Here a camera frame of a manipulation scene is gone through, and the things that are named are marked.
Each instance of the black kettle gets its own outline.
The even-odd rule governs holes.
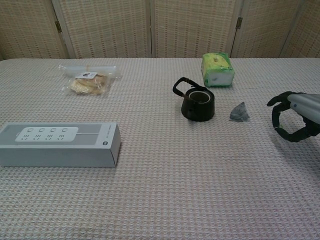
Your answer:
[[[177,89],[181,82],[186,82],[193,88],[184,94]],[[182,77],[173,86],[173,92],[183,97],[181,107],[182,115],[192,121],[204,122],[210,120],[215,114],[215,95],[206,87],[200,86],[194,81]]]

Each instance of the woven screen panel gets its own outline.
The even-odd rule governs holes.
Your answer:
[[[278,58],[300,0],[251,0],[233,58]]]
[[[306,0],[282,57],[320,57],[320,1]]]
[[[145,0],[59,2],[76,58],[148,56]]]
[[[235,0],[154,0],[155,56],[225,52]]]
[[[50,0],[0,0],[0,52],[4,59],[68,58]]]

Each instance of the label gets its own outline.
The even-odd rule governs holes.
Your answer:
[[[98,73],[96,71],[85,71],[78,76],[76,76],[76,79],[93,79]]]

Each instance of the table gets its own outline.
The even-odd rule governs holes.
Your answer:
[[[285,91],[320,93],[320,59],[231,63],[233,86],[212,89],[213,119],[192,122],[172,87],[203,84],[201,59],[0,61],[1,126],[118,122],[122,140],[116,168],[1,167],[0,238],[320,239],[320,137],[283,140],[266,106]],[[76,95],[62,91],[59,64],[117,65],[123,77],[106,95]],[[250,122],[229,121],[242,101]],[[303,126],[294,111],[280,120]]]

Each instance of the power outlet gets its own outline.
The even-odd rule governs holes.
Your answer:
[[[78,127],[25,127],[16,142],[72,142]]]

